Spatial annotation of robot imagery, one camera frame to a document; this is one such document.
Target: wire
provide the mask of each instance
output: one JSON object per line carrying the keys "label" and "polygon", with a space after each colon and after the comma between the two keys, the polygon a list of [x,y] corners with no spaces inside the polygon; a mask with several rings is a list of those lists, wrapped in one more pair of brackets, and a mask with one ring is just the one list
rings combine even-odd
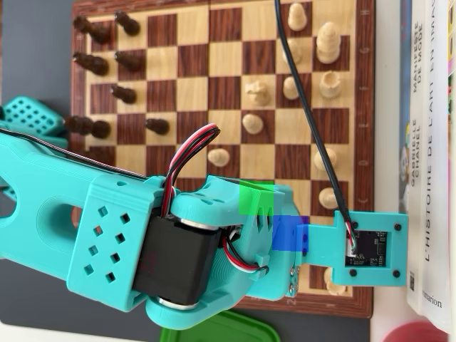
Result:
{"label": "wire", "polygon": [[349,214],[349,211],[347,208],[347,204],[343,198],[343,193],[342,193],[341,187],[339,185],[336,173],[334,172],[333,165],[331,164],[331,160],[329,159],[328,153],[326,152],[326,148],[325,148],[323,141],[321,140],[320,134],[318,132],[318,128],[316,127],[314,116],[312,115],[311,107],[309,105],[309,102],[307,101],[303,86],[301,85],[301,80],[299,79],[299,73],[298,73],[298,70],[296,69],[296,65],[294,63],[293,56],[291,55],[288,41],[286,40],[284,25],[283,25],[282,19],[281,19],[280,0],[274,0],[274,6],[275,6],[275,10],[276,10],[277,29],[279,30],[279,37],[281,40],[282,47],[284,49],[286,60],[288,61],[288,65],[291,70],[291,74],[293,76],[293,79],[294,79],[294,82],[296,85],[296,89],[299,94],[299,99],[301,100],[301,104],[303,106],[304,113],[306,114],[307,122],[309,123],[313,138],[316,143],[316,147],[317,147],[318,151],[320,152],[321,159],[323,160],[323,164],[326,169],[326,173],[328,174],[328,177],[329,177],[329,182],[331,183],[331,186],[333,188],[334,195],[336,197],[336,201],[337,201],[337,205],[338,205],[338,209],[342,214],[343,220],[346,223],[346,228],[347,228],[350,236],[353,237],[353,238],[351,238],[351,247],[352,247],[352,251],[354,251],[354,250],[356,250],[356,241],[354,239],[350,214]]}

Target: light square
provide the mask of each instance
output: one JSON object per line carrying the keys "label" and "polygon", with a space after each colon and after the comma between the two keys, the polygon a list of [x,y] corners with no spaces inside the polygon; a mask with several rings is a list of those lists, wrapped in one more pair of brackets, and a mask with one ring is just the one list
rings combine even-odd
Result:
{"label": "light square", "polygon": [[149,48],[146,55],[147,79],[172,80],[177,77],[177,47]]}
{"label": "light square", "polygon": [[207,77],[177,79],[177,111],[207,110]]}
{"label": "light square", "polygon": [[273,180],[275,171],[274,145],[241,145],[241,179]]}
{"label": "light square", "polygon": [[239,76],[242,74],[242,42],[224,41],[209,45],[209,75]]}
{"label": "light square", "polygon": [[175,145],[177,141],[176,132],[176,113],[147,113],[146,119],[163,119],[170,124],[170,130],[166,135],[158,135],[157,133],[146,128],[145,141],[147,145]]}

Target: green plastic tray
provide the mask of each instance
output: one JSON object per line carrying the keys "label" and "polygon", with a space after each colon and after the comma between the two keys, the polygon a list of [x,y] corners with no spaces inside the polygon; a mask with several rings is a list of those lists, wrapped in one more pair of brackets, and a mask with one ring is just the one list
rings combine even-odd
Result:
{"label": "green plastic tray", "polygon": [[233,311],[223,311],[187,330],[164,328],[160,342],[280,342],[280,338],[265,323]]}

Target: dark pawn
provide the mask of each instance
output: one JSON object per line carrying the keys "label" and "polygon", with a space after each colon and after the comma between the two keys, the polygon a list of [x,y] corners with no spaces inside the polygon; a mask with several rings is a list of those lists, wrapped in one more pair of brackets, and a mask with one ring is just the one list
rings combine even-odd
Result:
{"label": "dark pawn", "polygon": [[117,24],[123,27],[127,35],[136,36],[140,33],[140,24],[135,19],[131,19],[125,12],[115,12],[114,19]]}
{"label": "dark pawn", "polygon": [[101,25],[92,24],[84,16],[77,16],[73,20],[73,25],[79,32],[90,34],[90,37],[99,44],[106,44],[109,41],[109,30]]}
{"label": "dark pawn", "polygon": [[129,105],[136,102],[136,92],[133,89],[122,88],[118,85],[112,85],[110,89],[114,97],[121,99],[124,103]]}
{"label": "dark pawn", "polygon": [[170,131],[170,124],[163,119],[146,119],[144,126],[158,135],[165,135]]}
{"label": "dark pawn", "polygon": [[138,57],[130,55],[126,52],[117,51],[114,58],[121,66],[129,71],[139,71],[141,68],[141,61]]}
{"label": "dark pawn", "polygon": [[75,52],[73,54],[73,61],[84,69],[92,71],[94,74],[104,76],[109,71],[108,62],[97,56],[87,55],[82,52]]}

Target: pawn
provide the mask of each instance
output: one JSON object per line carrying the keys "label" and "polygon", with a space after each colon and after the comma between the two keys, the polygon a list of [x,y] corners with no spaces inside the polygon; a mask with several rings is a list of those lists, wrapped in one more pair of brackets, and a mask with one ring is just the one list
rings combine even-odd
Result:
{"label": "pawn", "polygon": [[123,30],[127,35],[136,36],[140,33],[140,24],[135,19],[130,18],[125,12],[115,12],[114,20],[123,27]]}
{"label": "pawn", "polygon": [[302,4],[292,4],[288,14],[288,26],[293,31],[301,31],[307,26],[307,15]]}

